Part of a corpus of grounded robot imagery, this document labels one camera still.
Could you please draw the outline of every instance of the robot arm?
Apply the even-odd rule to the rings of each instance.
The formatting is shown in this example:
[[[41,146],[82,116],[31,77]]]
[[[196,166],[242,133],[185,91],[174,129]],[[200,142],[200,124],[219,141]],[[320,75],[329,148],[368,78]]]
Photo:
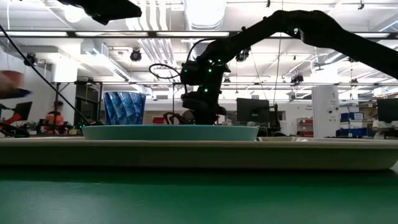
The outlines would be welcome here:
[[[344,30],[321,11],[276,11],[247,29],[243,27],[243,31],[235,36],[213,41],[195,61],[187,61],[183,65],[182,83],[199,86],[197,91],[182,95],[183,107],[194,112],[197,124],[213,124],[216,114],[226,113],[218,105],[223,74],[230,72],[226,63],[241,50],[277,32],[300,39],[308,45],[337,50],[398,78],[398,52],[395,50]]]

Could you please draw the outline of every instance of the desk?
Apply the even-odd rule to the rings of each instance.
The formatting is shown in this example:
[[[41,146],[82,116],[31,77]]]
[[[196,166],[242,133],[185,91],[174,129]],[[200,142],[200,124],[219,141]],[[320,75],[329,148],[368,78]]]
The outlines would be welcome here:
[[[2,224],[395,223],[397,172],[6,168],[0,217]]]

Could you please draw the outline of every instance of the teal plate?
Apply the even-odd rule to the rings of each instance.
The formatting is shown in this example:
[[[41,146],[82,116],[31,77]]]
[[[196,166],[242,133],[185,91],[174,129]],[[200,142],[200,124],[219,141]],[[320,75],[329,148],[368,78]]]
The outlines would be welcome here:
[[[87,126],[87,140],[255,141],[259,129],[216,125],[104,125]]]

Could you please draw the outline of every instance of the ceiling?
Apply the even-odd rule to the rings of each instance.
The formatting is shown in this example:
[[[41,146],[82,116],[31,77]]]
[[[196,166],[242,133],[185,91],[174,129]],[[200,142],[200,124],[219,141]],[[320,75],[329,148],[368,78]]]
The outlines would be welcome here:
[[[160,7],[160,1],[154,1],[156,8]],[[197,10],[201,11],[203,16],[209,16],[209,2],[215,0],[202,0],[203,7]],[[139,1],[146,3],[146,20],[149,30],[154,30],[150,21],[151,1]],[[351,32],[379,32],[385,27],[398,21],[398,0],[367,0],[364,8],[358,10],[360,0],[288,0],[271,1],[270,7],[266,7],[267,1],[257,0],[226,0],[222,26],[219,30],[236,31],[242,26],[249,27],[259,22],[264,16],[271,15],[274,11],[283,9],[292,10],[321,10],[336,19],[339,24]],[[168,30],[188,30],[183,1],[165,0],[166,15],[164,21]],[[156,11],[156,26],[161,27],[160,9]],[[133,19],[142,22],[142,18]],[[65,18],[65,10],[57,1],[40,0],[1,0],[0,1],[0,23],[9,30],[129,30],[126,20],[110,22],[103,26],[88,16],[83,16],[78,22],[69,22]],[[115,38],[97,38],[97,39],[40,39],[40,38],[15,38],[15,41],[22,45],[35,46],[56,46],[66,52],[71,58],[80,64],[78,75],[90,76],[95,80],[107,82],[116,81],[113,73],[103,64],[93,61],[89,55],[81,53],[81,43],[83,41],[92,41],[96,45],[105,44],[109,49],[109,58],[115,64],[128,72],[128,75],[135,81],[159,82],[149,72],[148,66],[153,63],[146,55],[145,50],[137,39],[115,39]],[[191,46],[190,39],[171,39],[171,48],[177,68],[185,62],[187,52]],[[391,48],[398,46],[397,40],[382,40],[380,44]],[[133,48],[140,48],[142,60],[132,62],[129,58]],[[290,77],[295,73],[301,73],[304,76],[304,82],[330,82],[328,73],[337,73],[335,77],[337,82],[349,82],[352,77],[370,74],[374,70],[361,63],[349,63],[345,60],[324,66],[321,72],[315,71],[311,66],[311,61],[318,60],[323,62],[325,57],[335,54],[332,49],[316,49],[303,44],[300,40],[292,39],[266,39],[258,42],[251,47],[249,58],[244,62],[230,61],[228,66],[231,69],[230,74],[226,74],[231,82],[264,82],[264,83],[282,83],[290,82]],[[368,75],[359,80],[362,83],[374,83],[386,80],[388,77],[382,73]],[[130,85],[125,86],[126,90],[133,90]],[[224,86],[225,90],[222,98],[237,97],[236,88],[240,90],[240,95],[249,95],[256,91],[262,96],[273,96],[273,91],[263,91],[262,89],[272,89],[272,86],[263,86],[259,88],[253,85]],[[291,87],[286,90],[279,90],[286,94],[292,90]],[[368,91],[367,88],[361,89],[362,92]],[[310,89],[302,90],[302,93],[309,93]]]

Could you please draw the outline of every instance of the person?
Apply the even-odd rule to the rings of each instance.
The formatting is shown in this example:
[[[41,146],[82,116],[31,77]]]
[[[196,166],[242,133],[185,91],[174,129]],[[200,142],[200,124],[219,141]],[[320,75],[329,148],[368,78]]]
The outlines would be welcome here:
[[[47,113],[47,116],[45,117],[47,125],[44,127],[44,130],[49,134],[63,133],[59,128],[63,126],[65,122],[65,118],[61,114],[63,103],[61,101],[55,101],[53,108],[54,110]]]
[[[372,130],[375,132],[373,139],[384,139],[384,132],[380,127],[380,121],[375,118],[372,125]]]

